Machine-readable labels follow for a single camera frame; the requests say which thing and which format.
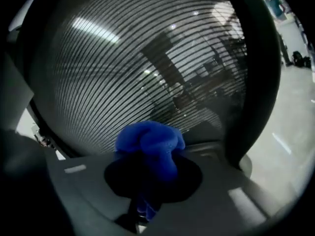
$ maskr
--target ceiling light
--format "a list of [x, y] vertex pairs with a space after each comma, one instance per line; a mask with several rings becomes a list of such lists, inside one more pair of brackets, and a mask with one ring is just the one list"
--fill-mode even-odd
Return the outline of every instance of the ceiling light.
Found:
[[115, 34], [110, 32], [109, 30], [100, 27], [88, 20], [85, 20], [83, 18], [76, 18], [74, 23], [72, 24], [72, 27], [97, 35], [101, 38], [104, 38], [112, 43], [116, 43], [119, 40], [119, 37], [117, 37]]

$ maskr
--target concrete floor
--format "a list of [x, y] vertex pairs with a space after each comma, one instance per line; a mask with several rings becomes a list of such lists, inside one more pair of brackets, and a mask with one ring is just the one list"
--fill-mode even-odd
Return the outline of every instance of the concrete floor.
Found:
[[282, 68], [277, 101], [248, 152], [252, 180], [281, 204], [299, 196], [314, 167], [315, 84], [309, 69]]

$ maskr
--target curved reflective dome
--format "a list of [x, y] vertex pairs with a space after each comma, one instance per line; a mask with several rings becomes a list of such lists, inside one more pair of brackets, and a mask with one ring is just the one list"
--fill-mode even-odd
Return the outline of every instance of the curved reflective dome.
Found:
[[113, 151], [124, 126], [149, 119], [196, 144], [239, 118], [246, 54], [228, 0], [60, 0], [29, 78], [40, 114], [79, 154]]

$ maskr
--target person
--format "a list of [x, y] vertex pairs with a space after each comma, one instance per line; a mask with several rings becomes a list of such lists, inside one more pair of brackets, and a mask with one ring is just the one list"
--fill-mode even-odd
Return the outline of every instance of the person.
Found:
[[[273, 12], [276, 23], [280, 23], [286, 20], [285, 7], [281, 4], [279, 0], [265, 0], [265, 3]], [[282, 57], [285, 61], [285, 65], [286, 66], [293, 65], [287, 53], [287, 49], [283, 42], [282, 36], [279, 33], [278, 35], [279, 35], [280, 50], [281, 50]]]
[[285, 7], [279, 0], [265, 0], [265, 3], [273, 12], [276, 21], [286, 20]]

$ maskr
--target blue fabric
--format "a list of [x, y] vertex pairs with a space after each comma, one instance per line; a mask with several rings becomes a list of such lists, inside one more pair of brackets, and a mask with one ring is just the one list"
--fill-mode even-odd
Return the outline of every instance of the blue fabric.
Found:
[[178, 176], [172, 154], [185, 148], [181, 132], [173, 127], [156, 121], [144, 121], [126, 126], [118, 135], [115, 143], [116, 157], [122, 158], [136, 152], [143, 154], [143, 164], [150, 170], [153, 179], [143, 183], [138, 193], [137, 211], [150, 221], [161, 203], [153, 203], [154, 195], [150, 186], [171, 184]]
[[283, 11], [280, 9], [279, 0], [265, 0], [266, 4], [270, 7], [272, 12], [276, 17], [280, 17], [283, 14]]
[[143, 121], [126, 126], [115, 143], [118, 157], [141, 151], [146, 166], [163, 182], [176, 178], [177, 168], [172, 160], [172, 153], [184, 148], [183, 136], [177, 128], [156, 121]]

